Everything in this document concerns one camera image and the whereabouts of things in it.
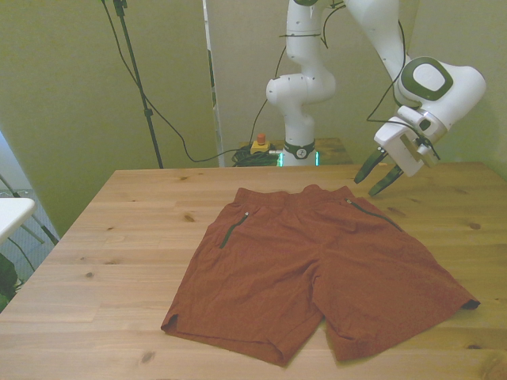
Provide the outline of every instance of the waistband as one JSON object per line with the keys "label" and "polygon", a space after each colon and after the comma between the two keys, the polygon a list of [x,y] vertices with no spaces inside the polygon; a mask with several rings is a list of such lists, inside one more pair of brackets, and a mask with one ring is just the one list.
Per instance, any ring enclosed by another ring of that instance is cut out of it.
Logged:
{"label": "waistband", "polygon": [[348,187],[344,186],[338,190],[323,190],[316,184],[306,186],[297,194],[288,192],[254,192],[246,188],[238,189],[235,203],[253,203],[259,206],[275,207],[309,207],[317,203],[339,201],[345,198],[354,199],[354,195]]}

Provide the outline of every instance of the wooden table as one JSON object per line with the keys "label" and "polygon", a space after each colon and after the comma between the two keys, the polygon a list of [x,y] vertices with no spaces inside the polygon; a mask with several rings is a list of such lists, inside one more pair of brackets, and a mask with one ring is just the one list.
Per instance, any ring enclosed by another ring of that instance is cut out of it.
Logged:
{"label": "wooden table", "polygon": [[334,360],[324,325],[287,368],[159,328],[194,249],[238,187],[355,185],[358,165],[119,171],[0,314],[0,379],[506,379],[507,183],[440,164],[371,199],[482,305],[382,354]]}

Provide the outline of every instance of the zipper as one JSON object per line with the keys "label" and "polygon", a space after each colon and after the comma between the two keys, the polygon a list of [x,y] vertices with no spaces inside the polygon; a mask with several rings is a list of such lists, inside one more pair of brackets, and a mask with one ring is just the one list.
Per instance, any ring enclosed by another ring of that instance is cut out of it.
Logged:
{"label": "zipper", "polygon": [[368,215],[371,215],[371,216],[375,216],[375,217],[377,217],[377,218],[381,218],[381,219],[383,219],[383,220],[385,220],[385,221],[389,222],[389,223],[390,223],[390,224],[392,224],[393,226],[395,226],[398,230],[400,230],[400,231],[402,231],[402,232],[403,232],[403,230],[402,230],[402,229],[401,229],[401,228],[400,228],[400,227],[399,227],[396,223],[394,223],[392,220],[390,220],[388,217],[383,216],[383,215],[379,215],[379,214],[375,214],[374,212],[367,211],[367,210],[363,209],[363,208],[362,208],[359,204],[354,203],[354,202],[353,202],[352,200],[350,200],[350,199],[345,198],[345,200],[347,201],[347,203],[348,203],[348,204],[353,205],[353,206],[354,206],[357,210],[359,210],[359,211],[363,211],[365,214],[368,214]]}
{"label": "zipper", "polygon": [[243,224],[243,222],[246,221],[246,218],[248,218],[248,215],[249,215],[249,213],[246,212],[245,216],[243,216],[243,218],[239,222],[237,222],[236,224],[233,224],[231,226],[231,228],[229,228],[229,230],[225,234],[225,238],[223,239],[222,244],[220,245],[220,249],[223,249],[223,247],[225,247],[225,244],[227,244],[227,241],[231,237],[231,234],[232,234],[232,231],[234,231],[234,228],[236,228],[237,226],[241,226]]}

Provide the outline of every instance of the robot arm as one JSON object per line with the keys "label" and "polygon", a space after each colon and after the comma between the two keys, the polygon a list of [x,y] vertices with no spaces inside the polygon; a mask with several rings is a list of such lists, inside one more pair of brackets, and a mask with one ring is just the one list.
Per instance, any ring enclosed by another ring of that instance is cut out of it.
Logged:
{"label": "robot arm", "polygon": [[[332,5],[333,0],[289,0],[287,54],[302,72],[273,79],[266,89],[269,102],[284,115],[285,165],[313,165],[314,121],[302,107],[334,95],[334,76],[320,55],[322,13]],[[379,148],[355,179],[361,182],[389,154],[396,166],[370,191],[373,196],[403,173],[410,177],[424,164],[434,166],[439,158],[433,144],[478,103],[486,83],[472,67],[406,55],[398,0],[345,0],[345,5],[382,59],[401,106],[375,134]]]}
{"label": "robot arm", "polygon": [[355,179],[361,182],[389,154],[397,165],[372,188],[373,196],[403,173],[411,177],[423,165],[438,162],[433,144],[478,103],[486,82],[473,67],[404,56],[398,0],[345,0],[345,4],[379,53],[402,106],[375,134],[379,148]]}
{"label": "robot arm", "polygon": [[285,165],[314,165],[314,120],[303,112],[303,105],[330,99],[335,92],[334,76],[324,67],[320,54],[326,3],[330,2],[290,0],[287,56],[301,66],[301,73],[275,78],[266,89],[268,101],[284,116]]}

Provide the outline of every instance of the orange shorts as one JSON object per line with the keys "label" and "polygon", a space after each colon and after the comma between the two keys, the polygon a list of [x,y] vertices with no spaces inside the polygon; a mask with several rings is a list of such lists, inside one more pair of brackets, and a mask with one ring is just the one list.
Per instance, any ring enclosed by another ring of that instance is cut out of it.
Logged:
{"label": "orange shorts", "polygon": [[326,318],[337,360],[382,352],[479,302],[348,188],[244,188],[208,227],[162,329],[285,366]]}

